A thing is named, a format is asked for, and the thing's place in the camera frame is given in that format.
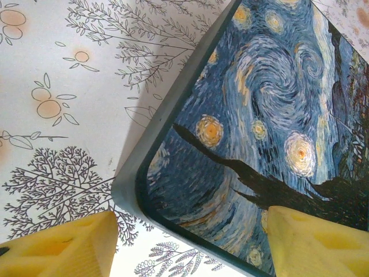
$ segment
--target black line drawing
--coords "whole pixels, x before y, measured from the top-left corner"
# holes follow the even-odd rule
[[[0,136],[0,147],[3,146],[3,142],[2,142],[1,139],[3,139],[4,141],[6,141],[6,140],[9,141],[9,143],[12,146],[32,150],[33,149],[33,145],[32,145],[33,140],[48,139],[50,141],[54,141],[54,139],[67,139],[67,138],[68,137],[62,137],[62,136],[41,136],[40,131],[34,132],[30,136],[23,136],[23,135],[22,136],[20,136],[20,135],[12,136],[11,134],[9,134],[8,131],[4,130],[2,132],[2,135]]]
[[[142,127],[147,127],[150,120],[154,116],[156,109],[149,106],[145,107],[125,107],[128,116]]]
[[[139,2],[142,8],[149,8],[151,15],[159,16],[167,14],[165,7],[168,5],[173,5],[179,13],[187,16],[192,15],[188,10],[191,5],[216,10],[208,0],[161,1],[161,4],[151,0]],[[156,24],[147,13],[138,7],[132,8],[122,0],[109,0],[108,5],[81,0],[70,0],[69,4],[67,27],[74,28],[78,34],[99,45],[119,40],[117,49],[120,53],[115,58],[121,59],[126,68],[118,69],[116,75],[125,79],[125,87],[130,90],[135,88],[139,93],[143,88],[149,92],[149,87],[156,87],[158,82],[162,82],[163,73],[169,71],[175,62],[183,66],[201,35],[212,24],[212,19],[205,16],[190,18],[194,21],[193,25],[198,26],[195,32],[173,18],[161,18],[163,24]]]
[[[59,104],[57,100],[72,100],[76,98],[76,95],[72,94],[60,94],[52,97],[50,92],[51,83],[47,73],[44,74],[43,82],[34,81],[37,88],[34,88],[31,92],[31,96],[35,101],[41,102],[37,107],[37,114],[45,119],[55,118],[57,119],[53,123],[53,127],[57,126],[62,119],[65,118],[70,124],[79,125],[78,121],[69,113],[64,113],[63,108],[70,108],[66,102]]]
[[[62,42],[55,42],[55,44],[59,47],[66,47],[66,45]],[[88,66],[84,63],[88,62],[90,60],[90,57],[88,53],[85,51],[78,51],[75,53],[73,58],[63,58],[65,61],[73,62],[73,65],[69,67],[69,69],[77,68],[79,66],[82,66],[84,69],[90,70],[92,72],[99,72],[99,69],[93,68],[91,66]]]
[[[102,179],[93,171],[96,166],[95,161],[76,146],[60,151],[36,149],[27,167],[14,169],[12,179],[2,185],[6,192],[18,197],[17,204],[4,206],[10,214],[3,223],[12,227],[7,238],[22,237],[105,210],[116,213],[118,247],[134,244],[138,237],[137,224],[147,231],[153,230],[152,225],[115,206],[110,195],[114,177]]]
[[[201,263],[212,266],[212,271],[218,271],[224,267],[217,260],[204,255],[200,251],[192,248],[186,251],[179,251],[179,245],[174,242],[161,242],[151,249],[149,257],[157,257],[154,260],[145,260],[139,263],[134,273],[139,276],[161,277],[167,273],[168,277],[177,275],[192,275],[197,271]]]
[[[11,8],[19,6],[17,3],[9,3],[3,6],[0,1],[0,44],[6,42],[8,45],[13,45],[13,40],[19,40],[23,37],[21,27],[26,23],[27,19],[24,14]]]

